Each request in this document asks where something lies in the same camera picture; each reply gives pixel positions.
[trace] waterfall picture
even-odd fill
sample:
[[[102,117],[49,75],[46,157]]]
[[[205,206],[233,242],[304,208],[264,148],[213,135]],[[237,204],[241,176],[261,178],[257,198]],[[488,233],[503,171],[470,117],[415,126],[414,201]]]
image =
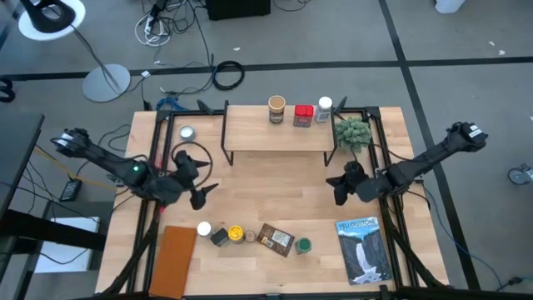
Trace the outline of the waterfall picture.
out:
[[[351,285],[392,278],[377,217],[340,221],[336,230]]]

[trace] white cable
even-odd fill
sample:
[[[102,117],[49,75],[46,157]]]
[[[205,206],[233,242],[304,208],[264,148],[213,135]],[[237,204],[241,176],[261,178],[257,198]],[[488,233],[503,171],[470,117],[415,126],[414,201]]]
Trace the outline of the white cable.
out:
[[[147,13],[144,15],[144,17],[142,17],[139,22],[137,22],[137,24],[135,24],[135,27],[133,28],[133,32],[135,33],[135,38],[137,38],[137,40],[139,41],[139,43],[145,45],[145,46],[150,46],[150,47],[160,47],[166,43],[168,43],[168,41],[170,41],[170,33],[169,32],[166,32],[165,31],[165,28],[163,27],[163,22],[161,20],[159,20],[159,34],[156,34],[154,35],[153,37],[149,37],[150,35],[149,34],[144,34],[144,39],[145,39],[145,42],[143,42],[141,40],[141,38],[139,37],[138,33],[137,33],[137,29],[139,28],[139,26],[141,26],[143,24],[143,22],[145,20],[147,20],[148,16],[150,16],[150,13]],[[160,42],[160,43],[157,43],[159,42],[160,39],[162,38],[167,38],[164,40],[164,42]]]

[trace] green plant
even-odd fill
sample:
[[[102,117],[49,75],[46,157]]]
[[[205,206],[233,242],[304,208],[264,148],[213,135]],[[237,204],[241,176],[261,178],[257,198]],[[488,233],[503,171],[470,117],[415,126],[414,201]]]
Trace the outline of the green plant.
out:
[[[336,139],[339,146],[344,149],[351,149],[357,153],[362,148],[370,144],[372,132],[368,123],[360,118],[349,117],[335,124]]]

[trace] white cap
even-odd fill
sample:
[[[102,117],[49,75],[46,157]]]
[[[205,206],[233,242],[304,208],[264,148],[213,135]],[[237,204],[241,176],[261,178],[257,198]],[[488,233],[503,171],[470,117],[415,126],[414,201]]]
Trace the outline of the white cap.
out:
[[[331,100],[330,97],[321,97],[318,100],[318,106],[322,109],[330,109],[332,105],[333,105],[333,101]]]
[[[200,222],[197,227],[198,234],[205,237],[211,233],[211,224],[208,222]]]

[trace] brown folder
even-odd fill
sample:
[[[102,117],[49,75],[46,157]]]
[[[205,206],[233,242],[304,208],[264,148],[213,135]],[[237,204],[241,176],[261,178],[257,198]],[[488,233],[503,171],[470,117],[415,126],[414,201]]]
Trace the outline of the brown folder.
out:
[[[191,263],[195,228],[165,227],[150,294],[158,297],[181,299]]]

